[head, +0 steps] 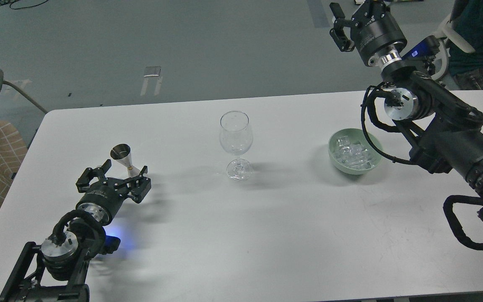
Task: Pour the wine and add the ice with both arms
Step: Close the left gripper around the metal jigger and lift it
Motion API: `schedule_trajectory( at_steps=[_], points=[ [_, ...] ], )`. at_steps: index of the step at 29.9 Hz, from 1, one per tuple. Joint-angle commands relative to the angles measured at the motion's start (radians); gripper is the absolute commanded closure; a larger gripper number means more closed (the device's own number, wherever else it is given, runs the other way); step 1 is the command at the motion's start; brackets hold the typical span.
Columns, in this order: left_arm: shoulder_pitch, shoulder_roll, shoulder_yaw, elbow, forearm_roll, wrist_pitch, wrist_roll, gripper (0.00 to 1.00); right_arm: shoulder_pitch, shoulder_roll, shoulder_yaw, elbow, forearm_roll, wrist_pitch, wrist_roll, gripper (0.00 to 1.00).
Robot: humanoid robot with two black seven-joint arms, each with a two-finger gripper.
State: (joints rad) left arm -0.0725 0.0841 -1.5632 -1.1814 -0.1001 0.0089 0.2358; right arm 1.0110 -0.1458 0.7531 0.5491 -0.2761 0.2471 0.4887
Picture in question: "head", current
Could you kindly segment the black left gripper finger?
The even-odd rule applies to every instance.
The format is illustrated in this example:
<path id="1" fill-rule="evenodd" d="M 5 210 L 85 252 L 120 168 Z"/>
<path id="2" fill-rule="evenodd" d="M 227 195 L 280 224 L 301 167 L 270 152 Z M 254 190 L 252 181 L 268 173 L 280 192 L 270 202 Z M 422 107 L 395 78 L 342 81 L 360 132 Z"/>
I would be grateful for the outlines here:
<path id="1" fill-rule="evenodd" d="M 79 176 L 78 180 L 75 182 L 77 190 L 89 190 L 91 187 L 91 181 L 94 178 L 98 178 L 100 183 L 106 183 L 107 177 L 105 176 L 106 172 L 111 168 L 112 162 L 110 159 L 107 159 L 104 164 L 99 167 L 86 168 L 81 176 Z"/>
<path id="2" fill-rule="evenodd" d="M 136 204 L 140 204 L 151 190 L 151 178 L 148 177 L 148 171 L 148 166 L 143 166 L 136 176 L 121 180 L 119 182 L 119 196 L 123 200 L 129 198 Z"/>

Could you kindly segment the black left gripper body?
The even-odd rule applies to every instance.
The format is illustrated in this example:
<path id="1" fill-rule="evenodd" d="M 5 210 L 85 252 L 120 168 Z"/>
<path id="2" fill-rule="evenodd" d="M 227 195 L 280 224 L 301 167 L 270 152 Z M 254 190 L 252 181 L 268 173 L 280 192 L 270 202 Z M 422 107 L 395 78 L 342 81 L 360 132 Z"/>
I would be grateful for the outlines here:
<path id="1" fill-rule="evenodd" d="M 120 186 L 121 183 L 122 180 L 113 178 L 98 180 L 93 184 L 76 183 L 78 192 L 83 193 L 75 206 L 76 210 L 87 212 L 102 226 L 109 225 L 130 195 L 129 187 Z"/>

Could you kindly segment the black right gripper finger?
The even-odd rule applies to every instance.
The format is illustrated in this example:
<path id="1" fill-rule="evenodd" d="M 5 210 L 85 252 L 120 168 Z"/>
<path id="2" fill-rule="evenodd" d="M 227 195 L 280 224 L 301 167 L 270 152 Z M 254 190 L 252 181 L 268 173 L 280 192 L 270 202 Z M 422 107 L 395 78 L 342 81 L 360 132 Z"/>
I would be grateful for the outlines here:
<path id="1" fill-rule="evenodd" d="M 361 17 L 381 17 L 389 11 L 385 0 L 365 0 L 359 7 Z"/>
<path id="2" fill-rule="evenodd" d="M 355 43 L 346 36 L 344 28 L 351 28 L 355 22 L 345 17 L 339 3 L 330 3 L 330 10 L 334 17 L 333 27 L 330 29 L 331 38 L 341 52 L 352 52 Z"/>

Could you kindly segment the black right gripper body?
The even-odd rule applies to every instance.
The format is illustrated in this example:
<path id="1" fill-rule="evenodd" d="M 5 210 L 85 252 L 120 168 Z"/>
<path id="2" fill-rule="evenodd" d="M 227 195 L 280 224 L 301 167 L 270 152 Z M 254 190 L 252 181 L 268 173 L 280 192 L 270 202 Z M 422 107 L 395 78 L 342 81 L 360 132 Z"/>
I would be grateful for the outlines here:
<path id="1" fill-rule="evenodd" d="M 375 65 L 374 56 L 383 48 L 394 45 L 400 52 L 408 44 L 388 7 L 389 11 L 381 17 L 361 17 L 359 8 L 352 16 L 355 26 L 351 29 L 351 40 L 367 67 Z"/>

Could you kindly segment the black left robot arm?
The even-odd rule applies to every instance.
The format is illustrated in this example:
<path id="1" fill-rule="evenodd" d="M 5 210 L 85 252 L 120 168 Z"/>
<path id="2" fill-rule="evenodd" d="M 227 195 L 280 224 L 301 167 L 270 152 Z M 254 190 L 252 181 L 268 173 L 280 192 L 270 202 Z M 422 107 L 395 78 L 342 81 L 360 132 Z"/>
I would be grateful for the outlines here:
<path id="1" fill-rule="evenodd" d="M 151 189 L 148 167 L 126 179 L 107 177 L 111 160 L 88 167 L 76 187 L 82 197 L 38 245 L 25 243 L 0 294 L 0 302 L 88 302 L 90 261 L 115 252 L 121 239 L 106 234 L 127 199 L 140 204 Z"/>

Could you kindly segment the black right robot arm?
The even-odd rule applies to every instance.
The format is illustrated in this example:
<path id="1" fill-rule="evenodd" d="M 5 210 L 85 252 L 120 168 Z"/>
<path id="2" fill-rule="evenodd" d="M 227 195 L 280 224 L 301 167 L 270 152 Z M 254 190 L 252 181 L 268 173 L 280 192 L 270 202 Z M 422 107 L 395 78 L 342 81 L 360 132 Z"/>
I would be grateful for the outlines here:
<path id="1" fill-rule="evenodd" d="M 330 36 L 339 50 L 357 49 L 366 66 L 381 69 L 382 82 L 369 86 L 361 103 L 362 133 L 375 152 L 394 163 L 419 166 L 431 174 L 456 170 L 477 196 L 447 197 L 445 218 L 458 242 L 483 251 L 483 243 L 464 233 L 453 210 L 454 204 L 477 205 L 483 222 L 483 113 L 440 84 L 433 65 L 437 53 L 445 50 L 446 39 L 465 51 L 473 48 L 448 27 L 401 54 L 407 40 L 391 15 L 390 4 L 389 0 L 363 0 L 347 17 L 339 3 L 330 3 Z M 376 147 L 366 130 L 367 118 L 381 130 L 402 134 L 411 145 L 409 159 Z"/>

